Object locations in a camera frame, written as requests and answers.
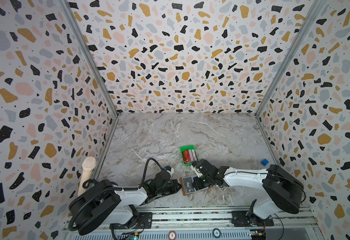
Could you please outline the small blue cube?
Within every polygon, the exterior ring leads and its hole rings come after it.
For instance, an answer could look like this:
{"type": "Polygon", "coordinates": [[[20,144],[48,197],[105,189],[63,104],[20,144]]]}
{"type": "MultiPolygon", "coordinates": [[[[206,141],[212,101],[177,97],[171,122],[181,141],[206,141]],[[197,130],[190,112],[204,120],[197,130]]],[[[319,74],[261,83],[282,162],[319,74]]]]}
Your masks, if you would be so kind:
{"type": "Polygon", "coordinates": [[[267,159],[264,159],[264,160],[261,161],[261,164],[262,164],[263,166],[267,166],[269,163],[270,163],[270,162],[269,162],[267,159]]]}

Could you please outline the brown leather card holder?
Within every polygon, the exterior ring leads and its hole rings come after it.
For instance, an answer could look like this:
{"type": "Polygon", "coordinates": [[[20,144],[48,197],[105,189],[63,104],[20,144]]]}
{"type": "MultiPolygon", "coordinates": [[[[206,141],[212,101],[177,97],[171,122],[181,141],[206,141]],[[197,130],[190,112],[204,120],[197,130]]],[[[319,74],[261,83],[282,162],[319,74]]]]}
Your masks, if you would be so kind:
{"type": "Polygon", "coordinates": [[[210,188],[208,185],[203,187],[203,184],[200,183],[200,178],[197,175],[181,177],[180,183],[182,185],[182,193],[184,196],[202,192],[210,188]]]}

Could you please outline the beige foam microphone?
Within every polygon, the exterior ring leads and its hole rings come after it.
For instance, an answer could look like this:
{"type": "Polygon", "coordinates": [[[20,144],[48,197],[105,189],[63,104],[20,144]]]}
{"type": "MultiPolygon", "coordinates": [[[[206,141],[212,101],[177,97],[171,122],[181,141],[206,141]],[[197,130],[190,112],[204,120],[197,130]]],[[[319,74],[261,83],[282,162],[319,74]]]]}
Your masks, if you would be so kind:
{"type": "Polygon", "coordinates": [[[96,158],[87,157],[82,163],[82,175],[80,178],[80,184],[78,188],[78,196],[83,194],[86,189],[83,187],[83,184],[91,179],[92,172],[96,167],[96,158]]]}

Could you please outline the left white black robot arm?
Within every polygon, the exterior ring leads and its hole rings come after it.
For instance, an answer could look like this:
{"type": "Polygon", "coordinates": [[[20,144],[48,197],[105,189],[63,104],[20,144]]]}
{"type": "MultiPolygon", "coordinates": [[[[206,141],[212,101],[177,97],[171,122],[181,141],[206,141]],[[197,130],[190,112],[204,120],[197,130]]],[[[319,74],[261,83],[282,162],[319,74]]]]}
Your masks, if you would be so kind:
{"type": "Polygon", "coordinates": [[[109,180],[102,180],[78,196],[70,205],[72,218],[68,230],[87,235],[103,223],[111,227],[134,228],[141,217],[138,206],[174,195],[182,189],[181,183],[172,178],[173,169],[162,168],[154,179],[143,176],[137,187],[121,187],[109,180]]]}

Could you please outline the stack of credit cards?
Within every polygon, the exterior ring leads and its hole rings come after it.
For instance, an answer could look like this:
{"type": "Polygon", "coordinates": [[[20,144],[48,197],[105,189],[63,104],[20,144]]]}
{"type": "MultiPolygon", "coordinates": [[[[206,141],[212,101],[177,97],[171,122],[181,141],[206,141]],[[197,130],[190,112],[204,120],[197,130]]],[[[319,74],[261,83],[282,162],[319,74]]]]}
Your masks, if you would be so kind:
{"type": "Polygon", "coordinates": [[[192,162],[198,160],[194,149],[184,150],[182,152],[182,157],[185,165],[191,164],[192,162]]]}

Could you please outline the aluminium mounting rail frame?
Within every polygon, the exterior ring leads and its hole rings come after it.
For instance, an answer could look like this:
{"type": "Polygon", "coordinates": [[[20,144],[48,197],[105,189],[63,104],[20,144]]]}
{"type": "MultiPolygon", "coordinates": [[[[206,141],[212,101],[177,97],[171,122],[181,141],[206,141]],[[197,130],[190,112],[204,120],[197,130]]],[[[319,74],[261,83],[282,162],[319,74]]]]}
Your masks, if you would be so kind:
{"type": "Polygon", "coordinates": [[[241,224],[246,207],[137,208],[141,219],[131,229],[105,221],[96,230],[79,235],[65,229],[66,240],[322,240],[312,212],[280,212],[266,224],[241,224]]]}

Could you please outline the green plastic card tray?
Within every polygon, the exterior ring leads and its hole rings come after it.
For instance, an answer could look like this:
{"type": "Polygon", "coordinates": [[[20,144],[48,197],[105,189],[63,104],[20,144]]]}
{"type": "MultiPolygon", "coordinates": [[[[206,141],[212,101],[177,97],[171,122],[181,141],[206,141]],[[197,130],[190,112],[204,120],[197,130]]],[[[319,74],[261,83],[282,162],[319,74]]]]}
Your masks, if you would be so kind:
{"type": "Polygon", "coordinates": [[[198,161],[196,149],[194,145],[180,147],[182,162],[185,166],[191,165],[193,162],[198,161]]]}

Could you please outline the dark green VIP credit card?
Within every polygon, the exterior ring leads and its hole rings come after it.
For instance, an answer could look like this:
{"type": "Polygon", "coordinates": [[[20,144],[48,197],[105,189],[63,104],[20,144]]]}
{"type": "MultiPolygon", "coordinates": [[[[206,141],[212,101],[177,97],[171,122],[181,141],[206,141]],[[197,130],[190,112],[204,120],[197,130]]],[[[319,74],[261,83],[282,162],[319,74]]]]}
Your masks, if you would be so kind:
{"type": "Polygon", "coordinates": [[[183,180],[183,189],[186,195],[191,194],[195,191],[193,186],[193,178],[192,177],[185,177],[182,178],[183,180]]]}

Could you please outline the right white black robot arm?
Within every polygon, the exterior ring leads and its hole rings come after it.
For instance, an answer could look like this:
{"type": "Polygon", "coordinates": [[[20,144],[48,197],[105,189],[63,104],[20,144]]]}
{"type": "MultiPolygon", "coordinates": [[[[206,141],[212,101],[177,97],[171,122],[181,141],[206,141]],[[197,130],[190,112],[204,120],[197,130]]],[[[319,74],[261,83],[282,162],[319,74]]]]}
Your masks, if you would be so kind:
{"type": "Polygon", "coordinates": [[[298,214],[306,199],[303,184],[278,165],[267,169],[241,170],[228,166],[219,168],[207,160],[194,161],[191,169],[196,173],[193,187],[248,187],[263,191],[263,200],[253,200],[247,212],[233,211],[235,227],[272,227],[272,215],[279,212],[298,214]]]}

